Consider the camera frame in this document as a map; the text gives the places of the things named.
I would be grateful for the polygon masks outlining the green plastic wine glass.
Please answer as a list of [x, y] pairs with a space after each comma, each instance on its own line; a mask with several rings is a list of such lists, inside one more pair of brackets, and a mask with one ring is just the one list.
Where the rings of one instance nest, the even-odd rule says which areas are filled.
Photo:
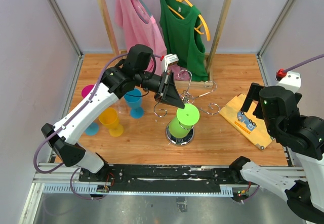
[[184, 106], [184, 109], [177, 109], [169, 124], [170, 134], [178, 139], [186, 137], [200, 118], [199, 110], [193, 104], [186, 103]]

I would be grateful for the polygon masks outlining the blue wine glass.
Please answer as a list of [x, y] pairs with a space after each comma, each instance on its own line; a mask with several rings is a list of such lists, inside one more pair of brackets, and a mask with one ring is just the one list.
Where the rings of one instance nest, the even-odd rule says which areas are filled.
[[127, 92], [124, 95], [126, 104], [131, 108], [130, 116], [138, 119], [141, 118], [144, 114], [144, 110], [141, 107], [142, 104], [142, 94], [138, 89], [133, 89], [132, 91]]
[[96, 122], [92, 122], [85, 130], [85, 134], [88, 136], [94, 136], [99, 131], [99, 124]]

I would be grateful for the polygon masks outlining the yellow plastic wine glass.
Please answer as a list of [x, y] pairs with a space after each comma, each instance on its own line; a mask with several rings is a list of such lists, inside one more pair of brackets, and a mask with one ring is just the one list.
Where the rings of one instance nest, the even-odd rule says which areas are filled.
[[108, 130], [112, 137], [120, 137], [124, 132], [124, 127], [119, 122], [118, 113], [114, 108], [108, 107], [99, 115], [99, 121]]

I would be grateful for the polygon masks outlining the magenta plastic wine glass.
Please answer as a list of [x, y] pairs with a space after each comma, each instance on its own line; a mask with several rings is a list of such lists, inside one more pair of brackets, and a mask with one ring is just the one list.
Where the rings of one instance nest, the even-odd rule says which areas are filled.
[[88, 94], [93, 90], [94, 88], [94, 85], [93, 84], [90, 84], [90, 85], [87, 85], [85, 86], [83, 89], [82, 89], [82, 92], [81, 92], [81, 96], [82, 98], [87, 98], [88, 97]]

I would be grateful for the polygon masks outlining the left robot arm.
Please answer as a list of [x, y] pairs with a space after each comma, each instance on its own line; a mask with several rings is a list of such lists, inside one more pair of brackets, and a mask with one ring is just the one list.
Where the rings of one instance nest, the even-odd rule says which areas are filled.
[[108, 177], [104, 160], [98, 154], [87, 151], [78, 141], [105, 109], [137, 86], [153, 92], [158, 103], [184, 108], [175, 86], [174, 74], [168, 69], [170, 64], [178, 61], [177, 55], [161, 57], [161, 75], [147, 71], [149, 62], [155, 62], [157, 58], [148, 46], [137, 44], [131, 47], [127, 54], [116, 57], [116, 65], [105, 65], [94, 88], [73, 110], [55, 124], [46, 123], [41, 128], [46, 143], [65, 166], [86, 169], [99, 182]]

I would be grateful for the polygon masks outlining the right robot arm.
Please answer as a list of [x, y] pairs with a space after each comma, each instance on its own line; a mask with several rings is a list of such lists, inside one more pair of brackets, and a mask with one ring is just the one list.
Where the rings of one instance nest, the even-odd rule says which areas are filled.
[[282, 198], [301, 219], [323, 223], [323, 119], [303, 116], [297, 104], [302, 95], [281, 85], [252, 83], [241, 110], [247, 112], [257, 101], [253, 115], [265, 121], [268, 134], [296, 154], [306, 180], [292, 180], [258, 166], [240, 156], [229, 168], [236, 183], [255, 183]]

